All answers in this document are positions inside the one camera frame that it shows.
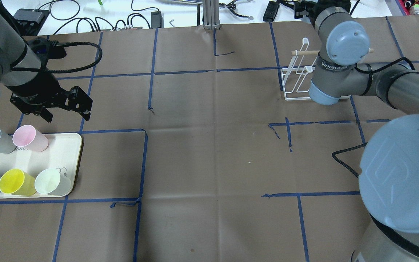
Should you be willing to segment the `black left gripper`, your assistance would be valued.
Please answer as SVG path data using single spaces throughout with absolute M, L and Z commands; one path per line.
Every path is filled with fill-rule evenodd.
M 85 121 L 91 118 L 93 100 L 80 87 L 66 92 L 53 75 L 36 75 L 27 83 L 10 85 L 13 95 L 11 103 L 24 114 L 35 112 L 39 107 L 57 107 L 79 113 Z M 46 122 L 53 121 L 53 114 L 47 109 L 38 113 Z

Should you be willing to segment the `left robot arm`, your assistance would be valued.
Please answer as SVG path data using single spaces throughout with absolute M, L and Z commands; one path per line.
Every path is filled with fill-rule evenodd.
M 98 58 L 93 63 L 69 70 L 50 70 L 51 59 L 65 58 L 65 48 L 87 45 L 95 47 Z M 42 37 L 25 41 L 16 31 L 15 23 L 5 7 L 0 4 L 0 85 L 11 92 L 10 102 L 23 114 L 34 114 L 51 122 L 50 108 L 60 108 L 79 113 L 88 121 L 91 117 L 92 99 L 80 87 L 63 89 L 55 74 L 68 74 L 92 68 L 103 56 L 98 44 L 88 42 L 59 43 Z

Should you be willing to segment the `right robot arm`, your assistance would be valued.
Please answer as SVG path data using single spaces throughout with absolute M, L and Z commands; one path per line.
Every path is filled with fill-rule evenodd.
M 296 0 L 295 18 L 319 36 L 309 97 L 332 106 L 345 96 L 396 111 L 364 143 L 359 192 L 371 222 L 353 262 L 419 262 L 419 71 L 405 57 L 363 63 L 370 52 L 365 28 L 349 0 Z

